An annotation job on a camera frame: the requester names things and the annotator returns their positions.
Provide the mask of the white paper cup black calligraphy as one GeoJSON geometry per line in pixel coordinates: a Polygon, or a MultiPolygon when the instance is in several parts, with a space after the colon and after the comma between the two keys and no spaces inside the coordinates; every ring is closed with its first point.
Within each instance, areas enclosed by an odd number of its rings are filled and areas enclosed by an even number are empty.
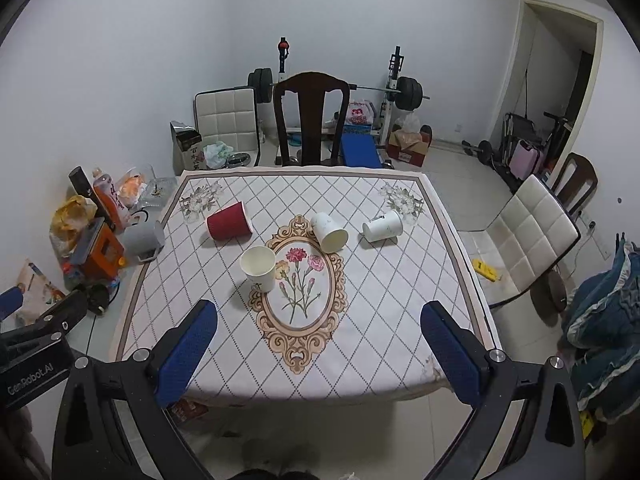
{"type": "Polygon", "coordinates": [[[274,277],[276,263],[276,254],[266,246],[248,248],[240,257],[243,273],[263,294],[268,294],[276,286],[274,277]]]}

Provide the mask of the red corrugated paper cup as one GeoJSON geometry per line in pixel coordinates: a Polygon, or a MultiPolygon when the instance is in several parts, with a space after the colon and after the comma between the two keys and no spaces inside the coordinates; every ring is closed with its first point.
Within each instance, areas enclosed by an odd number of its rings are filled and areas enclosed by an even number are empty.
{"type": "Polygon", "coordinates": [[[230,238],[250,236],[254,232],[242,202],[211,214],[206,219],[206,226],[213,240],[230,240],[230,238]]]}

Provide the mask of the white paper cup grass print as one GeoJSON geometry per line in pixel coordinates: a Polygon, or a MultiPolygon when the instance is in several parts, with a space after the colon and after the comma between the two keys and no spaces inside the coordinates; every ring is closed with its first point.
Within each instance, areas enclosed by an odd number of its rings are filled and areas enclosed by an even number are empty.
{"type": "Polygon", "coordinates": [[[339,226],[328,214],[318,212],[311,218],[311,227],[322,252],[339,252],[348,241],[348,232],[339,226]]]}

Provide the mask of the white paper cup lying far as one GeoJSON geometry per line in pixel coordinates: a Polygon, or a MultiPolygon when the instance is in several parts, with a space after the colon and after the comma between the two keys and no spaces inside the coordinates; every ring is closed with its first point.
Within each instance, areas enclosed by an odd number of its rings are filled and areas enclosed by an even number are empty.
{"type": "Polygon", "coordinates": [[[362,225],[362,235],[369,243],[398,237],[402,232],[404,232],[404,224],[400,214],[394,210],[387,211],[381,217],[364,222],[362,225]]]}

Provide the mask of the colourful printed leaflet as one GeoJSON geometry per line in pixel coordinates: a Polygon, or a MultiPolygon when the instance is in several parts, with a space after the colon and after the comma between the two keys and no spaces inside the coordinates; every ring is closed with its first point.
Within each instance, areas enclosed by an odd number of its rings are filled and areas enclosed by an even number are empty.
{"type": "Polygon", "coordinates": [[[30,260],[25,261],[16,284],[23,293],[23,304],[13,315],[18,327],[34,324],[44,312],[65,298],[64,292],[30,260]]]}

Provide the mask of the orange cardboard box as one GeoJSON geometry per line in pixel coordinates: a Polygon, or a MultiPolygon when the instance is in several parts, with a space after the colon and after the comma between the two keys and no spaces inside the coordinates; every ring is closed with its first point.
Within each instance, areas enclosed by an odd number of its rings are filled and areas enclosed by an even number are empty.
{"type": "Polygon", "coordinates": [[[103,218],[94,218],[81,232],[70,265],[90,280],[117,278],[124,248],[103,218]]]}

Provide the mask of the yellow plastic bag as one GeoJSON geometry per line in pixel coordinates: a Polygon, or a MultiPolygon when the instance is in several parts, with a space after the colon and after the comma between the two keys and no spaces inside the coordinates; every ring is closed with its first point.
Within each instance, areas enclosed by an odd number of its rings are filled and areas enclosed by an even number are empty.
{"type": "Polygon", "coordinates": [[[96,216],[98,207],[90,198],[73,195],[54,212],[49,238],[55,253],[68,258],[75,250],[82,231],[96,216]]]}

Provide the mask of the grey ribbed plastic mug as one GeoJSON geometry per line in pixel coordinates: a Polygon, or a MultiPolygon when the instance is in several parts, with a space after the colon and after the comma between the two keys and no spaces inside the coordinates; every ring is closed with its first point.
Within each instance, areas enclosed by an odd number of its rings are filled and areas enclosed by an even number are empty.
{"type": "Polygon", "coordinates": [[[128,226],[122,236],[125,254],[138,263],[149,263],[157,258],[165,246],[166,238],[158,220],[145,220],[128,226]]]}

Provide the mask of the pile of blue clothes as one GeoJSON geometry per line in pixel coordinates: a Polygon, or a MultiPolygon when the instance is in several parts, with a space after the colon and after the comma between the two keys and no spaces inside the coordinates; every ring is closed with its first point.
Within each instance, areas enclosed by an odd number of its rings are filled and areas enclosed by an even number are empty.
{"type": "Polygon", "coordinates": [[[561,341],[574,351],[578,408],[614,424],[639,406],[639,247],[623,238],[610,270],[575,289],[561,341]]]}

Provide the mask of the black cylindrical bottle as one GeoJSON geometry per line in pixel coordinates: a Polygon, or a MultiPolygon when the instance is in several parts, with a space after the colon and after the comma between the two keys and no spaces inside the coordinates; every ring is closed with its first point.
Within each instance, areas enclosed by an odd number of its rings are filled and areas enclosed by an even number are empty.
{"type": "Polygon", "coordinates": [[[96,205],[96,215],[100,218],[103,218],[107,226],[113,232],[115,232],[115,222],[100,201],[99,196],[96,195],[96,191],[93,189],[85,174],[85,171],[81,168],[81,166],[77,166],[74,169],[70,170],[68,178],[70,179],[70,183],[72,184],[74,191],[78,195],[91,200],[96,205]]]}

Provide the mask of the white red-lettered snack bag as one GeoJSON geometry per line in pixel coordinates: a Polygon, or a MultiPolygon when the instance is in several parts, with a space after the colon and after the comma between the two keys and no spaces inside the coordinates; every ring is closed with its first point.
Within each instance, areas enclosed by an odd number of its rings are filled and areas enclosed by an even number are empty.
{"type": "Polygon", "coordinates": [[[129,212],[117,194],[113,178],[100,168],[94,168],[92,175],[94,192],[113,220],[115,232],[124,232],[129,220],[129,212]]]}

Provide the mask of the orange white plastic wrapper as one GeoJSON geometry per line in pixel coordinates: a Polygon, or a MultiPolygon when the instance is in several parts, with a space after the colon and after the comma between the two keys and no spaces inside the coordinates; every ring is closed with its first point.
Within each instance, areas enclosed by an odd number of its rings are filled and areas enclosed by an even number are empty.
{"type": "Polygon", "coordinates": [[[132,209],[137,205],[147,185],[144,172],[137,168],[131,168],[117,182],[117,196],[128,209],[132,209]]]}

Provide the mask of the clear glass ashtray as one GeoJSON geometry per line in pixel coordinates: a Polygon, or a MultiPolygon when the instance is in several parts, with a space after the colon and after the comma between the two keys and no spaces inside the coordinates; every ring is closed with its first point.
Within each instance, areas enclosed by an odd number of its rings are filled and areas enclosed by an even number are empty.
{"type": "Polygon", "coordinates": [[[138,205],[140,208],[163,209],[177,187],[176,177],[149,180],[138,205]]]}

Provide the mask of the yellow tool on floor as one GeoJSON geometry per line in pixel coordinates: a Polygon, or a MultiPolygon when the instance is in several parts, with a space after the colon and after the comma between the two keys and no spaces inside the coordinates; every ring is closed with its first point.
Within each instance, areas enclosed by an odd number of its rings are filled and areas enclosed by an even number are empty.
{"type": "Polygon", "coordinates": [[[480,260],[479,258],[474,258],[472,260],[472,266],[477,274],[480,274],[480,276],[486,278],[486,280],[490,281],[491,283],[495,283],[496,281],[500,280],[500,274],[498,273],[498,271],[485,261],[480,260]]]}

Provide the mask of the floral diamond-pattern tablecloth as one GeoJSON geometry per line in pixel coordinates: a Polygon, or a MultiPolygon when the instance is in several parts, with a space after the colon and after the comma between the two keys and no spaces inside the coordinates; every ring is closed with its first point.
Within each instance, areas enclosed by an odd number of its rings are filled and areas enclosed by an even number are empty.
{"type": "Polygon", "coordinates": [[[162,214],[166,244],[134,274],[110,356],[154,346],[190,307],[213,301],[218,328],[188,395],[215,405],[262,400],[411,398],[445,380],[422,337],[424,304],[439,301],[486,348],[495,323],[434,186],[418,172],[248,168],[183,174],[162,214]],[[213,240],[206,219],[237,202],[254,232],[213,240]],[[401,236],[369,243],[362,225],[400,214],[401,236]],[[322,252],[311,218],[348,232],[322,252]],[[240,267],[248,248],[276,254],[263,294],[240,267]]]}

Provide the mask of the cream padded chair right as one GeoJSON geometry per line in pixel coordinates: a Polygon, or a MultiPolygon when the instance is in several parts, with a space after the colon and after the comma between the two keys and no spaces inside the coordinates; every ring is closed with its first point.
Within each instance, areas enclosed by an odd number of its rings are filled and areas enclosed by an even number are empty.
{"type": "Polygon", "coordinates": [[[461,231],[459,235],[471,259],[483,261],[498,273],[495,281],[480,278],[491,309],[528,292],[580,240],[575,221],[533,174],[487,228],[461,231]]]}

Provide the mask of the cream padded chair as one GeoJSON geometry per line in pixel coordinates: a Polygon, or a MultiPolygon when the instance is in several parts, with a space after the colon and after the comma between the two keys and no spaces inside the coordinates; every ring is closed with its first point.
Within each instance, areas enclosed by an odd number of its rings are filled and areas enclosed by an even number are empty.
{"type": "Polygon", "coordinates": [[[235,153],[250,155],[257,166],[262,154],[257,103],[253,88],[233,87],[200,92],[194,96],[195,130],[205,144],[221,141],[235,153]]]}
{"type": "Polygon", "coordinates": [[[495,281],[480,278],[491,309],[528,292],[580,240],[575,221],[533,174],[487,228],[461,231],[459,235],[471,259],[483,261],[498,273],[495,281]]]}

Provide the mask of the open liquor carton box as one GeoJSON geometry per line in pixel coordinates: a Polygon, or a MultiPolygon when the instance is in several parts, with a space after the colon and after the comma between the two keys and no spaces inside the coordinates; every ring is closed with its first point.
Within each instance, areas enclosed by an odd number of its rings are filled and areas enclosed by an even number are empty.
{"type": "Polygon", "coordinates": [[[193,127],[176,120],[172,120],[169,127],[172,141],[172,166],[175,174],[181,174],[184,170],[205,169],[202,136],[193,127]]]}

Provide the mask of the white green plastic bag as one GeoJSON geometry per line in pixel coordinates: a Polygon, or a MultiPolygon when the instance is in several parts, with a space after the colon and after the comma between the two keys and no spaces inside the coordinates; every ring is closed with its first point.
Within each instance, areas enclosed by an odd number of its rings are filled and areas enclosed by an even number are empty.
{"type": "Polygon", "coordinates": [[[234,154],[234,148],[221,141],[203,146],[203,155],[209,169],[221,169],[227,166],[228,158],[234,154]]]}

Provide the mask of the dark wooden chair right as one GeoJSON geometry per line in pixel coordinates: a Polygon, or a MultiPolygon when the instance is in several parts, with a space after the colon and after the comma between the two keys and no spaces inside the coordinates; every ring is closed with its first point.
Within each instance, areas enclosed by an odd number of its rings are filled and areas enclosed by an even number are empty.
{"type": "Polygon", "coordinates": [[[551,191],[570,218],[576,220],[596,192],[597,186],[598,176],[590,160],[585,156],[570,153],[552,184],[551,191]]]}

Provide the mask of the dark wooden chair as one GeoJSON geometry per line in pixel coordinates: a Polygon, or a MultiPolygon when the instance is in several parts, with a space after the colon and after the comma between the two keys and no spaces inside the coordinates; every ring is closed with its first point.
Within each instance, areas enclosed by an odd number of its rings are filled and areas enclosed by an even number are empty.
{"type": "Polygon", "coordinates": [[[585,156],[570,153],[552,184],[551,191],[570,218],[576,220],[596,192],[597,186],[598,176],[590,160],[585,156]]]}
{"type": "MultiPolygon", "coordinates": [[[[346,103],[342,93],[341,105],[346,103]]],[[[331,154],[328,159],[321,158],[323,118],[314,117],[313,112],[305,112],[305,105],[298,103],[300,119],[300,156],[298,166],[338,166],[341,163],[341,138],[346,115],[338,116],[333,135],[331,154]]],[[[288,140],[280,141],[280,156],[282,166],[292,166],[288,140]]]]}

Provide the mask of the pink suitcase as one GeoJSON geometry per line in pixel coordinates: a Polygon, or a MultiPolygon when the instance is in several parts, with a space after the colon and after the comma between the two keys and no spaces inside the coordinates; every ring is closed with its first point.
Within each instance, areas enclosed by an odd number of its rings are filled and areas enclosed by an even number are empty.
{"type": "Polygon", "coordinates": [[[540,164],[542,151],[538,146],[525,140],[518,140],[510,160],[511,174],[518,180],[526,180],[534,174],[540,164]]]}

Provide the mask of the blue bench pad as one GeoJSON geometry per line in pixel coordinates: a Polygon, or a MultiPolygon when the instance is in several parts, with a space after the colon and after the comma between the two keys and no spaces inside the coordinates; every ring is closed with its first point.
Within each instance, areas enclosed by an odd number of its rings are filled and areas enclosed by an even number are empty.
{"type": "Polygon", "coordinates": [[[344,133],[341,138],[344,165],[380,169],[382,162],[370,134],[344,133]]]}

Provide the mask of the brown cardboard box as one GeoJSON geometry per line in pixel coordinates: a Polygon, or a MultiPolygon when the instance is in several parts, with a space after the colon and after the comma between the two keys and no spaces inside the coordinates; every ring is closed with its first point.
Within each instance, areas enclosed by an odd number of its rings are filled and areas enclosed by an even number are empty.
{"type": "Polygon", "coordinates": [[[424,125],[419,132],[396,129],[390,133],[386,153],[398,162],[421,167],[433,141],[432,129],[424,125]]]}

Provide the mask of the red white plastic bag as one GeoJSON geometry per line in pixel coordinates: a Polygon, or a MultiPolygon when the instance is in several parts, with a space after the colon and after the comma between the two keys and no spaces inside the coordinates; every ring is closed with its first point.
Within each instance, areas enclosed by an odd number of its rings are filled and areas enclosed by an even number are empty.
{"type": "Polygon", "coordinates": [[[350,101],[347,107],[345,122],[349,125],[372,126],[375,122],[376,110],[371,101],[350,101]]]}

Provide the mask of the barbell with black plates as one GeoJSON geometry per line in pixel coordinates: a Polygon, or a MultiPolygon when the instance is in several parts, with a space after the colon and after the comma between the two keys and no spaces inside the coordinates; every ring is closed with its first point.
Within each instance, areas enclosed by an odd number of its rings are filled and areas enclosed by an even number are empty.
{"type": "Polygon", "coordinates": [[[398,110],[411,112],[422,105],[423,101],[429,100],[423,91],[422,84],[414,78],[400,76],[395,87],[371,87],[362,84],[351,84],[341,79],[337,79],[325,73],[306,72],[285,78],[280,82],[273,79],[270,68],[256,68],[247,76],[247,85],[257,94],[259,103],[269,103],[274,96],[280,98],[285,93],[296,94],[318,94],[320,100],[323,95],[335,91],[342,92],[346,99],[349,99],[353,91],[364,90],[384,94],[390,102],[393,102],[398,110]]]}

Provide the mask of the white weight bench rack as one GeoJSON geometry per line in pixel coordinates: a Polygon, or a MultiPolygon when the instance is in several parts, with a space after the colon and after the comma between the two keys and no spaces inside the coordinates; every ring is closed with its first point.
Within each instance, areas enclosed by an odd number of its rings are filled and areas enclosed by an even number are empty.
{"type": "Polygon", "coordinates": [[[299,104],[305,105],[305,112],[313,112],[315,118],[322,120],[324,98],[327,93],[332,91],[341,91],[343,93],[346,103],[341,105],[341,109],[338,112],[338,116],[342,116],[346,115],[350,92],[368,90],[382,92],[384,96],[380,108],[381,127],[374,135],[378,139],[378,146],[383,146],[390,133],[390,115],[392,114],[390,110],[392,109],[392,103],[395,102],[399,96],[397,86],[402,64],[404,64],[404,58],[401,54],[401,47],[396,46],[390,55],[386,86],[383,88],[350,84],[343,79],[338,79],[326,73],[314,72],[313,70],[311,72],[307,70],[306,72],[301,72],[279,80],[272,85],[272,104],[279,140],[288,140],[282,106],[282,99],[286,92],[296,93],[299,104]]]}

